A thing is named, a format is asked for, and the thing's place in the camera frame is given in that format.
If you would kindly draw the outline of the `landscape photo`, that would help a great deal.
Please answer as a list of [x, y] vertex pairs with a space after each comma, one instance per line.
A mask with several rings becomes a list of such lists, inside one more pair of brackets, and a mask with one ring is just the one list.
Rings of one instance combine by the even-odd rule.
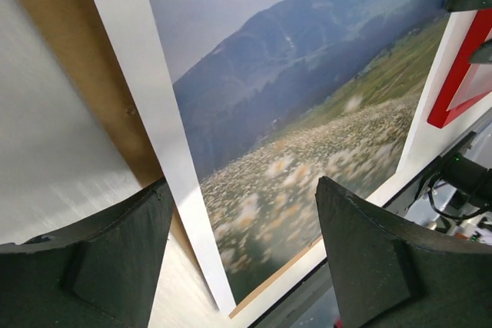
[[431, 17], [443, 0], [94, 0], [218, 306], [287, 257], [236, 267], [242, 229], [278, 182], [241, 159]]

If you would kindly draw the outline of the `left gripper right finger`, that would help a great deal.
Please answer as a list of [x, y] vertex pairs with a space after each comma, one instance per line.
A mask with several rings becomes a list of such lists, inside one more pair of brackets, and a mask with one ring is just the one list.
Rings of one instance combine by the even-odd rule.
[[489, 327], [491, 247], [428, 230], [328, 177], [317, 212], [345, 327]]

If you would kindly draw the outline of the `red picture frame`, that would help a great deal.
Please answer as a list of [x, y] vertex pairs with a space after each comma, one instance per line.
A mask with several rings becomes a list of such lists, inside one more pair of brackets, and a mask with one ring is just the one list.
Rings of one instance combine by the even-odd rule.
[[454, 103], [460, 88], [465, 93], [471, 91], [471, 82], [478, 67], [473, 67], [469, 59], [490, 33], [491, 9], [477, 11], [430, 111], [428, 124], [443, 128], [491, 92], [491, 88], [485, 88], [484, 92], [472, 92], [471, 97]]

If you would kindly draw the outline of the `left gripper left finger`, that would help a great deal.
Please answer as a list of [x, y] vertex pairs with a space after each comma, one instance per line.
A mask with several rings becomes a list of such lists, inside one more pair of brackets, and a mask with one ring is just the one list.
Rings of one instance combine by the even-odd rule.
[[1, 246], [3, 327], [146, 327], [173, 214], [164, 178], [23, 244]]

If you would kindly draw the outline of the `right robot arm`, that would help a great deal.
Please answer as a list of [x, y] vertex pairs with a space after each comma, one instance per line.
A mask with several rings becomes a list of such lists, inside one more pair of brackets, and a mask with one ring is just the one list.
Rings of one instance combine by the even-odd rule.
[[[491, 73], [478, 75], [480, 69], [491, 65], [491, 0], [446, 0], [444, 8], [450, 13], [474, 11], [475, 14], [427, 119], [436, 128], [444, 128], [491, 93]], [[434, 202], [434, 190], [446, 184], [461, 193], [465, 204], [476, 207], [475, 212], [453, 216], [439, 210]], [[467, 159], [458, 149], [452, 149], [438, 158], [428, 187], [430, 206], [442, 218], [459, 225], [478, 219], [470, 235], [455, 233], [456, 236], [491, 245], [490, 169]]]

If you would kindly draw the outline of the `brown frame backing board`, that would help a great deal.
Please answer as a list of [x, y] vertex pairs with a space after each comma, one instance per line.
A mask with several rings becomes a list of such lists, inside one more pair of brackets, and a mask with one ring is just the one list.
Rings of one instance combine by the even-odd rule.
[[220, 309], [250, 323], [321, 261], [316, 240], [236, 303], [204, 201], [148, 0], [124, 0], [121, 65], [93, 0], [1, 0], [1, 237], [27, 237], [108, 207], [159, 177], [175, 199], [151, 321], [165, 302], [180, 323]]

